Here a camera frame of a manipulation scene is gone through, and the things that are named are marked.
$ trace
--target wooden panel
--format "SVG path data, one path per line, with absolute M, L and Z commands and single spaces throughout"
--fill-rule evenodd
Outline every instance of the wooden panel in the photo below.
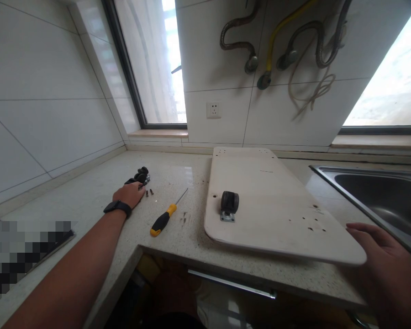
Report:
M 180 137 L 188 138 L 187 129 L 142 129 L 128 134 L 129 137 Z
M 239 194 L 235 222 L 220 220 L 223 191 Z M 204 229 L 213 240 L 281 255 L 361 265 L 361 246 L 268 149 L 216 147 Z
M 338 135 L 333 140 L 331 147 L 358 149 L 411 149 L 411 135 Z

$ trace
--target person's right hand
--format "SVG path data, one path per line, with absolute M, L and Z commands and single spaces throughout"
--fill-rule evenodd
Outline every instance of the person's right hand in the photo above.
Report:
M 134 208 L 145 194 L 145 191 L 146 187 L 142 183 L 126 184 L 113 194 L 113 201 L 120 200 Z
M 378 226 L 349 223 L 367 262 L 358 275 L 381 328 L 411 328 L 411 255 Z

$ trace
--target black watch strap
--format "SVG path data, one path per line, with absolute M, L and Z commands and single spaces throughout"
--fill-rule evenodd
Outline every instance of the black watch strap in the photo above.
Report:
M 104 209 L 104 213 L 112 212 L 113 210 L 116 210 L 116 209 L 123 210 L 127 218 L 129 218 L 132 212 L 132 209 L 129 205 L 127 205 L 126 203 L 120 200 L 117 200 L 117 201 L 111 202 L 108 206 L 106 206 L 106 208 Z

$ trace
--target kitchen countertop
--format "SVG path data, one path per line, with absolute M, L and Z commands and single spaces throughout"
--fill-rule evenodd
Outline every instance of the kitchen countertop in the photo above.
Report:
M 142 166 L 149 169 L 151 182 L 147 188 L 152 188 L 154 195 L 149 193 L 149 197 L 144 197 L 126 221 L 107 279 L 86 327 L 103 327 L 143 250 L 338 307 L 365 307 L 364 300 L 349 279 L 352 269 L 234 249 L 210 240 L 204 232 L 203 218 L 211 158 L 211 155 L 126 151 L 6 215 L 3 218 L 6 221 L 77 223 L 73 227 L 76 237 L 71 242 L 0 299 L 0 327 L 62 256 L 98 221 L 113 192 Z M 343 226 L 350 222 L 373 222 L 314 173 L 309 165 L 411 170 L 411 166 L 406 165 L 280 160 Z M 178 204 L 178 210 L 166 229 L 157 238 L 151 237 L 149 229 L 155 219 L 186 187 L 189 191 Z

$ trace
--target wall socket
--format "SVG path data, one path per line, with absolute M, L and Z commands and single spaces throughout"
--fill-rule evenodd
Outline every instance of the wall socket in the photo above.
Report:
M 221 118 L 221 104 L 219 102 L 207 103 L 207 119 Z

